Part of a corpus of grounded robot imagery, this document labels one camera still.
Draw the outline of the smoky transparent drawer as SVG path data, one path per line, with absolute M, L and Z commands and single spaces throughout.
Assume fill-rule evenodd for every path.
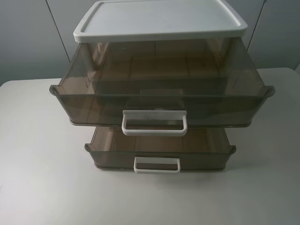
M 126 136 L 119 127 L 97 127 L 85 144 L 100 169 L 136 173 L 220 171 L 236 152 L 223 128 L 192 128 L 184 136 Z
M 50 86 L 70 121 L 121 126 L 127 111 L 185 111 L 187 126 L 247 127 L 275 93 L 240 38 L 79 44 Z

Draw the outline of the white plastic drawer cabinet frame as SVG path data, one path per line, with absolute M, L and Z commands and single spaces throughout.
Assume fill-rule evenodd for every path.
M 73 35 L 91 65 L 125 72 L 132 62 L 204 57 L 247 27 L 224 0 L 103 0 Z

